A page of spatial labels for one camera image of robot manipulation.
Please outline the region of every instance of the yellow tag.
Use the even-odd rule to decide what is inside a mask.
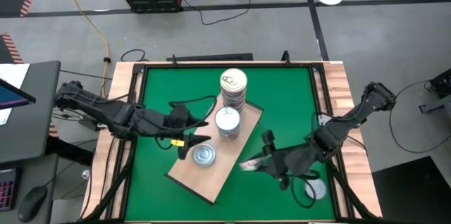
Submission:
[[[177,147],[185,146],[185,142],[182,140],[178,140],[178,139],[172,139],[171,144],[173,144],[174,146],[177,146]]]

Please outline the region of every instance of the yellow cable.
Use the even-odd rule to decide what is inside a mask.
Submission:
[[[94,23],[85,15],[85,13],[83,13],[83,10],[81,9],[80,5],[78,4],[77,0],[73,0],[75,2],[75,5],[77,5],[77,8],[80,12],[81,15],[83,15],[86,20],[91,23],[92,27],[97,31],[97,33],[99,33],[99,36],[101,37],[102,42],[104,43],[105,46],[105,50],[106,50],[106,57],[109,58],[110,57],[110,49],[108,48],[108,43],[106,42],[106,38],[105,36],[100,32],[100,30],[96,27],[96,25],[94,25]],[[101,81],[101,94],[103,97],[105,97],[105,77],[106,77],[106,72],[107,72],[107,67],[108,67],[109,62],[105,61],[105,66],[104,66],[104,74],[103,74],[103,79]]]

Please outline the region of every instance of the wooden table frame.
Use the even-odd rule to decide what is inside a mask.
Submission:
[[[318,108],[325,113],[333,114],[335,116],[343,116],[350,109],[354,107],[350,88],[347,82],[345,68],[342,62],[318,62],[318,61],[292,61],[286,63],[285,61],[181,61],[174,64],[173,62],[122,62],[116,64],[109,98],[119,97],[129,92],[136,94],[132,95],[135,101],[138,101],[140,96],[142,76],[140,65],[151,65],[162,68],[172,68],[178,65],[181,68],[186,68],[193,65],[209,65],[209,66],[233,66],[234,64],[255,66],[257,64],[267,64],[268,66],[282,67],[311,65],[315,70],[311,77],[314,77],[314,88],[316,88],[316,99],[318,100]],[[358,129],[351,130],[350,136],[363,143],[362,136]],[[110,159],[107,160],[109,149],[111,146]],[[99,134],[97,142],[97,149],[94,155],[94,162],[92,164],[92,186],[87,186],[86,197],[83,202],[83,208],[87,205],[87,210],[82,217],[88,216],[94,207],[100,202],[102,186],[104,186],[104,195],[111,186],[111,181],[119,173],[119,170],[125,165],[130,150],[130,142],[122,142],[118,139],[113,140],[108,130],[102,130]],[[345,141],[341,153],[334,158],[334,163],[341,168],[346,174],[347,181],[355,194],[366,205],[366,207],[375,215],[381,216],[381,209],[379,207],[376,190],[371,176],[368,159],[365,151],[352,141]],[[122,182],[118,188],[112,204],[104,212],[102,218],[123,218],[125,216],[124,208],[121,206],[126,204],[123,200],[127,200],[124,195],[124,186],[127,180]],[[91,195],[88,200],[89,188],[91,187]],[[335,181],[336,193],[333,193],[333,201],[338,203],[335,208],[335,217],[354,217],[354,209],[350,206],[347,197],[343,194],[339,184]]]

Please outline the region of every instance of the computer monitor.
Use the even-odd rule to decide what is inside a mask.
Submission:
[[[0,79],[0,110],[35,102],[36,98]]]

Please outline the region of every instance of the keyboard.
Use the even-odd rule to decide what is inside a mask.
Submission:
[[[19,188],[19,168],[0,170],[0,211],[14,209]]]

